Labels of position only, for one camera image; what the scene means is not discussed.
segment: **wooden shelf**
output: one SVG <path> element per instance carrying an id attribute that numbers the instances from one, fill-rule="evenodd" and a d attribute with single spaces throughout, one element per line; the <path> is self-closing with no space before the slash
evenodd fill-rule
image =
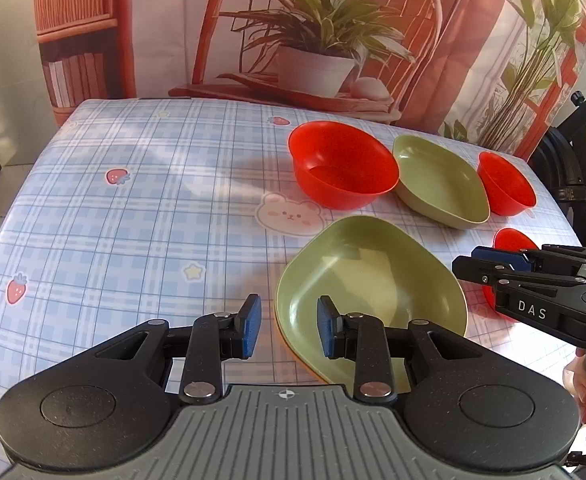
<path id="1" fill-rule="evenodd" d="M 38 43 L 47 43 L 49 41 L 63 40 L 64 38 L 72 38 L 80 34 L 87 34 L 88 32 L 96 32 L 97 30 L 104 30 L 106 28 L 113 28 L 118 26 L 116 18 L 106 18 L 104 20 L 86 20 L 85 23 L 79 22 L 71 27 L 60 28 L 44 34 L 38 34 Z"/>

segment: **bookshelf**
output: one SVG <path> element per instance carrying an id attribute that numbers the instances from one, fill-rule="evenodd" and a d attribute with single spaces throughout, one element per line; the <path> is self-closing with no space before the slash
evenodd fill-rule
<path id="1" fill-rule="evenodd" d="M 34 0 L 58 125 L 86 99 L 135 97 L 129 0 Z"/>

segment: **star print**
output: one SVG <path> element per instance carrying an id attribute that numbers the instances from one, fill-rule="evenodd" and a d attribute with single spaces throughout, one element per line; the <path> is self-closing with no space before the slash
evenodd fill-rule
<path id="1" fill-rule="evenodd" d="M 184 267 L 184 276 L 189 282 L 198 282 L 204 278 L 206 269 L 195 262 L 191 262 L 188 266 Z"/>

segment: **das logo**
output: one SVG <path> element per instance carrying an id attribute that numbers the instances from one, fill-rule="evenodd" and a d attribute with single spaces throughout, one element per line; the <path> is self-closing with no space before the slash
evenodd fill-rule
<path id="1" fill-rule="evenodd" d="M 537 319 L 546 319 L 545 308 L 536 308 L 532 303 L 527 306 L 523 300 L 519 300 L 518 310 L 520 312 L 525 312 L 529 316 L 537 317 Z"/>

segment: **metal bolt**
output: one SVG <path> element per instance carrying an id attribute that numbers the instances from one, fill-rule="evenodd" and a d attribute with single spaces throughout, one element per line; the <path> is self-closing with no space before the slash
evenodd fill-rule
<path id="1" fill-rule="evenodd" d="M 371 383 L 364 383 L 359 387 L 359 391 L 365 397 L 386 397 L 390 395 L 392 392 L 391 387 L 386 383 L 378 383 L 378 382 L 371 382 Z"/>
<path id="2" fill-rule="evenodd" d="M 211 383 L 196 381 L 194 383 L 188 383 L 186 386 L 184 386 L 184 393 L 189 397 L 205 399 L 215 393 L 215 387 Z"/>

